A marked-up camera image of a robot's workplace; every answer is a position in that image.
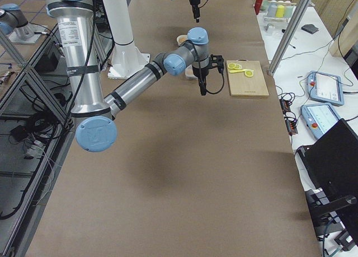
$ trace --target table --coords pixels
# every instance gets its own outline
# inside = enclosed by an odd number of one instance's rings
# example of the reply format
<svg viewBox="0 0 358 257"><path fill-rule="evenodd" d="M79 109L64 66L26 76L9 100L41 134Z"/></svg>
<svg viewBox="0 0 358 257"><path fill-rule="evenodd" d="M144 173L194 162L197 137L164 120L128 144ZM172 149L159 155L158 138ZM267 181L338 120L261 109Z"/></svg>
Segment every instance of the table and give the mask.
<svg viewBox="0 0 358 257"><path fill-rule="evenodd" d="M132 0L130 16L152 56L198 25L188 0ZM251 0L210 0L199 25L211 53L268 66ZM119 114L110 149L73 143L27 256L319 256L265 78L270 97L239 99L167 74ZM117 83L103 77L104 92ZM220 83L212 71L208 89Z"/></svg>
<svg viewBox="0 0 358 257"><path fill-rule="evenodd" d="M267 25L268 22L264 21L263 16L263 13L259 13L259 15L257 16L257 21L260 26L262 38L265 42L267 57L269 59L272 59L283 36L281 29L285 29L287 27L287 24L275 22L275 29L272 34L269 34L265 31L265 25ZM319 28L319 31L311 35L301 30L301 27L305 24L314 24L316 27ZM324 26L322 20L319 18L317 12L313 7L308 7L305 15L300 22L300 25L298 26L296 33L294 34L294 37L291 40L291 44L295 46L296 49L294 49L292 46L289 46L283 58L291 57L298 53L314 51L320 47L327 45L330 41L332 41L332 37ZM282 60L280 62L279 68L274 74L276 84L280 86L284 92L293 92L298 96L303 95L303 97L296 98L293 102L293 105L291 106L292 111L297 116L300 115L300 107L303 104L317 103L316 101L308 100L308 92L306 89L307 85L305 81L302 82L302 85L305 88L304 94L302 88L299 86L299 81L305 79L305 77L310 71L317 71L320 69L321 72L336 74L341 76L343 83L349 84L349 81L344 78L344 74L346 74L346 76L353 82L354 85L352 87L344 86L343 90L358 91L358 81L352 71L349 69L347 63L343 60L343 58L333 57L328 52L329 46L331 46L332 43L333 42L331 42L326 47L317 50L314 53L305 53L302 55L296 55L295 57L292 57L290 59ZM277 88L277 93L280 94L281 89ZM356 106L358 95L344 95L344 98L344 106L335 107L335 109L342 118L353 118L358 114L358 109ZM358 120L350 121L349 125L356 133L358 133ZM298 135L293 136L293 150L296 150L301 145L309 145L316 142L316 139L313 137L312 133L306 126L306 123L302 117L299 118L298 133ZM299 156L296 156L296 164L300 172L300 178L304 190L314 189L313 183L311 182ZM330 253L332 253L337 247L337 244L334 242L333 238L336 237L338 234L339 232L332 233L332 235L327 239L325 248ZM336 256L357 255L358 247L354 247L351 251L338 253Z"/></svg>

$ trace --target tiled floor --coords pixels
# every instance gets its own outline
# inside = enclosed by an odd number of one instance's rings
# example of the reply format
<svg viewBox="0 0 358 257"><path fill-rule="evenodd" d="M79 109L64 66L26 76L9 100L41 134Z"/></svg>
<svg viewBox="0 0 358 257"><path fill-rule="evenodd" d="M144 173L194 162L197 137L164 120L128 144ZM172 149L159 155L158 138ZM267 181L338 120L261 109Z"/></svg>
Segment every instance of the tiled floor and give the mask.
<svg viewBox="0 0 358 257"><path fill-rule="evenodd" d="M56 20L50 18L46 14L45 0L0 0L0 6L6 3L15 3L19 5L25 17L30 22L46 25L49 28L52 28L56 24ZM36 45L16 45L16 48L25 58L29 59L42 39L40 39ZM8 61L11 62L10 56L7 55L6 51L0 46L0 63L7 63ZM6 66L0 65L0 73L3 72L4 68L7 69Z"/></svg>

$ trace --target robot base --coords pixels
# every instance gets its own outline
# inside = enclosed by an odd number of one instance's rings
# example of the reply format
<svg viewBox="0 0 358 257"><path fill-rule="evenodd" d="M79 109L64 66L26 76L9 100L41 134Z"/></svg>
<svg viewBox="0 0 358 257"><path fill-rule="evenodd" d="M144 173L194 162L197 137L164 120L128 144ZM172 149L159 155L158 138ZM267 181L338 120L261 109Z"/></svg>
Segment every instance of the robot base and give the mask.
<svg viewBox="0 0 358 257"><path fill-rule="evenodd" d="M34 32L42 32L45 30L41 26L31 25L31 27ZM13 33L10 34L9 39L14 44L30 44L31 45L31 44L35 44L41 36L42 36L42 34L35 34L34 36L32 36L26 40L22 40L17 36L16 32L14 31Z"/></svg>
<svg viewBox="0 0 358 257"><path fill-rule="evenodd" d="M124 51L112 57L112 67L108 73L110 79L128 79L149 63L150 54L142 54L137 47L134 49L134 58Z"/></svg>

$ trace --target metal pole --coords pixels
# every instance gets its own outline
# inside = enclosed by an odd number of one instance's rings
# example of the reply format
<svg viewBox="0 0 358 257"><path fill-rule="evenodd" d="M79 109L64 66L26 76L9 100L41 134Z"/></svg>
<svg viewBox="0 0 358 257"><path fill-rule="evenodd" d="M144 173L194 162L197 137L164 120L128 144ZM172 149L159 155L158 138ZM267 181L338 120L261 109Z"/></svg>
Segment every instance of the metal pole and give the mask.
<svg viewBox="0 0 358 257"><path fill-rule="evenodd" d="M282 59L282 57L284 56L287 47L289 46L291 39L293 37L293 35L296 32L296 29L299 25L299 23L301 22L301 19L304 15L304 13L306 12L306 9L309 5L309 2L311 0L300 0L296 10L291 18L291 21L288 24L288 27L284 33L284 36L281 39L281 42L279 44L279 47L277 47L276 53L272 59L272 62L270 64L270 67L268 68L268 75L274 75L274 73L276 72L280 61Z"/></svg>
<svg viewBox="0 0 358 257"><path fill-rule="evenodd" d="M26 61L16 49L16 47L11 43L9 38L0 30L0 44L4 47L5 51L16 61L17 64L24 66Z"/></svg>

